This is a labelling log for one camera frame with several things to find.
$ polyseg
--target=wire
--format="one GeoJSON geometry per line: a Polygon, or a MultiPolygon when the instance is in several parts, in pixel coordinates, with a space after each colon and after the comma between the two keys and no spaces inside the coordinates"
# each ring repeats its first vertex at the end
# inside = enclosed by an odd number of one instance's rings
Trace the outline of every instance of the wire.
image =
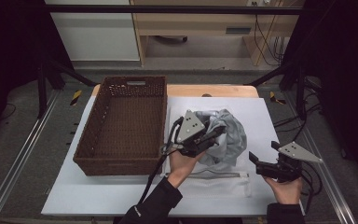
{"type": "MultiPolygon", "coordinates": [[[[313,187],[313,178],[312,178],[312,175],[310,174],[310,172],[308,172],[307,170],[305,169],[302,169],[301,172],[305,172],[309,177],[310,177],[310,183],[312,184],[312,187],[313,187]]],[[[304,192],[301,192],[302,195],[309,195],[308,193],[304,193],[304,192]]]]}
{"type": "Polygon", "coordinates": [[[292,129],[288,129],[288,130],[279,130],[277,131],[277,133],[289,133],[291,131],[294,131],[295,129],[299,129],[301,126],[298,126],[298,127],[295,127],[295,128],[292,128],[292,129]]]}
{"type": "Polygon", "coordinates": [[[292,4],[290,4],[288,7],[291,7],[291,6],[294,5],[296,2],[298,2],[298,0],[292,2],[292,4]]]}
{"type": "MultiPolygon", "coordinates": [[[[258,26],[258,20],[257,20],[257,15],[255,15],[255,31],[254,31],[254,34],[255,34],[255,32],[257,31],[257,27],[259,28],[259,26],[258,26]]],[[[264,56],[264,53],[263,53],[263,51],[261,50],[261,48],[258,46],[256,39],[255,39],[255,46],[258,48],[258,50],[260,50],[261,56],[263,57],[264,62],[266,62],[266,64],[271,65],[271,66],[276,66],[276,65],[278,65],[278,64],[272,64],[272,63],[267,62],[266,57],[264,56]]]]}
{"type": "Polygon", "coordinates": [[[306,116],[304,117],[304,122],[301,124],[300,130],[298,130],[297,134],[295,135],[295,137],[292,140],[293,142],[295,142],[297,140],[297,138],[300,135],[301,131],[304,129],[306,123],[307,123],[307,113],[306,113],[306,116]]]}
{"type": "MultiPolygon", "coordinates": [[[[310,107],[309,109],[307,109],[306,112],[307,112],[307,113],[308,113],[308,112],[312,113],[313,111],[316,110],[316,106],[318,106],[318,105],[320,105],[320,104],[313,105],[312,107],[310,107]]],[[[274,128],[278,128],[278,127],[281,127],[281,126],[283,126],[283,125],[285,125],[285,124],[287,124],[287,123],[290,123],[290,122],[292,122],[292,121],[298,119],[298,117],[299,117],[299,116],[294,116],[294,117],[289,118],[289,119],[281,119],[281,120],[279,120],[279,121],[276,121],[276,122],[273,123],[273,124],[274,124],[274,128]]]]}
{"type": "Polygon", "coordinates": [[[312,202],[312,198],[313,198],[313,195],[314,195],[313,194],[313,186],[312,186],[312,183],[303,174],[301,174],[301,177],[310,186],[310,192],[308,194],[307,205],[306,205],[306,207],[304,209],[305,214],[307,214],[309,212],[309,210],[310,210],[310,203],[312,202]]]}
{"type": "MultiPolygon", "coordinates": [[[[173,132],[175,131],[176,129],[176,126],[177,125],[180,125],[182,124],[183,122],[183,117],[180,117],[179,119],[177,119],[172,127],[171,127],[171,130],[170,130],[170,135],[168,136],[168,140],[167,140],[167,143],[165,144],[165,150],[170,147],[171,143],[172,143],[172,135],[173,135],[173,132]]],[[[145,200],[145,197],[147,195],[147,192],[150,190],[150,186],[152,185],[153,183],[153,179],[155,177],[155,175],[157,174],[158,170],[159,170],[159,167],[161,167],[162,163],[165,162],[165,160],[167,159],[167,157],[171,154],[173,154],[173,152],[175,152],[176,150],[170,152],[170,153],[164,153],[162,154],[162,156],[159,158],[158,160],[158,163],[156,165],[156,168],[155,170],[153,171],[153,173],[147,178],[147,184],[146,184],[146,187],[145,187],[145,190],[144,190],[144,193],[142,194],[141,196],[141,199],[139,200],[138,204],[142,203],[144,200],[145,200]]]]}
{"type": "Polygon", "coordinates": [[[305,164],[307,164],[312,170],[313,172],[316,174],[316,176],[318,177],[318,181],[319,181],[319,188],[318,190],[316,190],[316,192],[313,195],[318,195],[319,193],[322,192],[322,188],[324,186],[324,183],[322,182],[321,176],[319,175],[319,173],[316,171],[316,169],[307,161],[303,161],[305,164]]]}
{"type": "Polygon", "coordinates": [[[264,37],[263,31],[261,30],[260,24],[258,23],[257,14],[255,15],[255,25],[257,26],[258,30],[260,31],[261,36],[263,36],[263,39],[264,39],[264,42],[265,42],[266,45],[267,45],[268,51],[269,51],[269,53],[271,54],[271,56],[273,57],[274,54],[272,53],[271,48],[269,47],[269,43],[267,42],[267,39],[264,37]]]}
{"type": "Polygon", "coordinates": [[[281,46],[279,48],[279,52],[277,52],[279,39],[280,38],[278,36],[275,37],[274,48],[273,48],[274,54],[272,55],[272,57],[274,57],[278,61],[279,65],[281,65],[284,56],[283,54],[284,37],[283,36],[281,37],[281,44],[280,44],[281,46]]]}
{"type": "MultiPolygon", "coordinates": [[[[311,93],[311,94],[308,94],[308,95],[305,97],[305,101],[306,101],[309,97],[311,97],[312,95],[316,95],[316,94],[317,94],[316,92],[313,92],[313,93],[311,93]]],[[[292,117],[292,118],[289,118],[289,119],[282,119],[282,120],[276,121],[276,122],[273,123],[273,124],[274,124],[274,127],[277,128],[277,127],[283,126],[284,124],[289,123],[289,122],[291,122],[291,121],[297,119],[298,117],[299,117],[299,116],[295,116],[295,117],[292,117]]]]}

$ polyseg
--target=human hand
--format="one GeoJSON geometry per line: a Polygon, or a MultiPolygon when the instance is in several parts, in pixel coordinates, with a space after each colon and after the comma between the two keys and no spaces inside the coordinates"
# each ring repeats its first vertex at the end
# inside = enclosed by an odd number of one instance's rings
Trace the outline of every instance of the human hand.
{"type": "Polygon", "coordinates": [[[264,177],[264,180],[271,186],[275,198],[280,204],[298,204],[302,190],[301,177],[288,182],[279,183],[272,178],[264,177]]]}
{"type": "Polygon", "coordinates": [[[205,154],[205,151],[197,157],[191,158],[183,156],[180,152],[175,151],[170,155],[171,173],[168,181],[177,189],[191,174],[197,161],[205,154]]]}

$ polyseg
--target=metal rail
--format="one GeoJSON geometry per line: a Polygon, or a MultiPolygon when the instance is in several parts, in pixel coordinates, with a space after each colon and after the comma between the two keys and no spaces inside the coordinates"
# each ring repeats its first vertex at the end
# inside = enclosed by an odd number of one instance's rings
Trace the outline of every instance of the metal rail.
{"type": "MultiPolygon", "coordinates": [[[[296,107],[295,107],[295,96],[292,93],[285,93],[285,98],[292,109],[293,113],[296,115],[296,107]]],[[[305,137],[305,141],[309,145],[308,149],[317,157],[323,158],[319,148],[316,146],[313,138],[310,134],[310,130],[307,126],[303,129],[303,134],[305,137]]],[[[327,165],[323,163],[316,164],[317,169],[320,171],[320,176],[322,181],[324,182],[324,189],[327,195],[330,198],[330,202],[334,206],[336,210],[337,217],[339,218],[340,222],[343,224],[354,224],[356,220],[351,212],[351,209],[348,207],[347,202],[345,201],[344,196],[341,193],[341,190],[338,187],[338,184],[332,174],[330,173],[329,168],[327,165]]]]}
{"type": "Polygon", "coordinates": [[[128,5],[19,5],[23,10],[66,13],[182,13],[304,15],[321,12],[303,7],[222,7],[222,6],[128,6],[128,5]]]}
{"type": "Polygon", "coordinates": [[[5,177],[5,180],[2,182],[2,185],[0,187],[0,212],[5,205],[5,202],[10,192],[13,190],[14,185],[19,179],[22,168],[27,162],[29,155],[33,151],[34,145],[36,144],[39,135],[42,133],[46,122],[48,121],[48,118],[51,114],[51,111],[53,110],[53,107],[56,104],[56,100],[59,94],[60,91],[53,91],[53,93],[51,94],[50,99],[48,100],[48,109],[46,110],[46,113],[41,119],[38,119],[36,121],[33,129],[27,137],[27,140],[22,146],[19,155],[13,162],[10,170],[7,173],[7,176],[5,177]]]}

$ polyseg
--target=black sleeve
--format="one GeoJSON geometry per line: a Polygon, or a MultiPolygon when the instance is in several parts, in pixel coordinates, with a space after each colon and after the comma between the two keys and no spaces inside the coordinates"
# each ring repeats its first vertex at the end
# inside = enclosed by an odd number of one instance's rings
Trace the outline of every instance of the black sleeve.
{"type": "Polygon", "coordinates": [[[271,203],[267,207],[268,224],[305,224],[299,204],[271,203]]]}
{"type": "Polygon", "coordinates": [[[164,177],[143,203],[130,208],[119,224],[163,223],[181,199],[179,190],[164,177]]]}

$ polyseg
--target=brown woven basket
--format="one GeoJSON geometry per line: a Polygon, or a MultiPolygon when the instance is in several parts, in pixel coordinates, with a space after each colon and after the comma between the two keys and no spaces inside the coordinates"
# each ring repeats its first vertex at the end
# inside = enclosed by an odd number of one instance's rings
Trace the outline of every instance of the brown woven basket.
{"type": "Polygon", "coordinates": [[[165,77],[107,77],[74,156],[86,175],[149,175],[164,140],[165,77]]]}

